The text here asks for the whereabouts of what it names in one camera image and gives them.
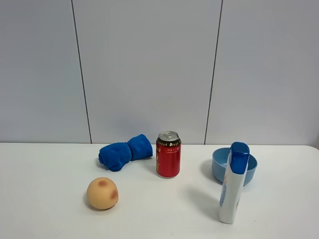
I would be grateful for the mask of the white bottle with blue cap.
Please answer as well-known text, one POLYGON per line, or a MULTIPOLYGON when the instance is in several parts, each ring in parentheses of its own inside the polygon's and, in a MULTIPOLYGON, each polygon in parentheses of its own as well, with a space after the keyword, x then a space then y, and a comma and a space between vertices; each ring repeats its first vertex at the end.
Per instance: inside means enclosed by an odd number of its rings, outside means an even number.
POLYGON ((230 146, 227 165, 219 201, 219 220, 233 224, 237 213, 250 156, 249 146, 234 142, 230 146))

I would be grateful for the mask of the blue towel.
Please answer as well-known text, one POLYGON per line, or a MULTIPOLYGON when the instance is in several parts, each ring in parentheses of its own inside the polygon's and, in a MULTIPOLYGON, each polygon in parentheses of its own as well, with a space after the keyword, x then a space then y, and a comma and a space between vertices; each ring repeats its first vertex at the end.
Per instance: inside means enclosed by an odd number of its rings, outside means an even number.
POLYGON ((128 142, 117 142, 100 149, 99 162, 112 172, 120 171, 131 161, 153 156, 153 148, 144 134, 131 138, 128 142))

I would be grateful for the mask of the tan spotted ball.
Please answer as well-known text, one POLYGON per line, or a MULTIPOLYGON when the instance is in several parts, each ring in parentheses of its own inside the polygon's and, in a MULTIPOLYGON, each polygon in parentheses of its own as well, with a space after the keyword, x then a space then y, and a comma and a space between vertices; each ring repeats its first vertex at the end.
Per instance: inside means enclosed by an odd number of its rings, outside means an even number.
POLYGON ((98 210, 110 209, 119 200, 116 184, 107 177, 94 179, 87 188, 86 196, 88 203, 98 210))

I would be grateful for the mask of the red soda can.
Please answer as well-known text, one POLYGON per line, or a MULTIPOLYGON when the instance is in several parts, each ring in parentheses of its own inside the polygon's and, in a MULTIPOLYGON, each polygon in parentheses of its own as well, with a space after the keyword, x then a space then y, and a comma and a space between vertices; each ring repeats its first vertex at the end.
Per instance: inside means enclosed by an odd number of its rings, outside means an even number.
POLYGON ((175 177, 180 172, 181 139, 177 132, 164 131, 156 141, 156 170, 165 178, 175 177))

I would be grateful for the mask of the light blue bowl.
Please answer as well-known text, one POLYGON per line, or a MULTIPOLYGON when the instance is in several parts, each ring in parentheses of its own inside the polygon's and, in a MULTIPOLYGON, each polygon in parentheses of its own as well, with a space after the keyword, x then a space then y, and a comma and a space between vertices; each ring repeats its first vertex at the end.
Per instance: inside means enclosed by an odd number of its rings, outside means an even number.
MULTIPOLYGON (((219 148, 212 154, 212 174, 221 183, 224 181, 224 175, 228 160, 229 147, 219 148)), ((255 170, 258 166, 256 158, 250 154, 248 160, 248 169, 244 180, 244 186, 251 182, 254 177, 255 170)))

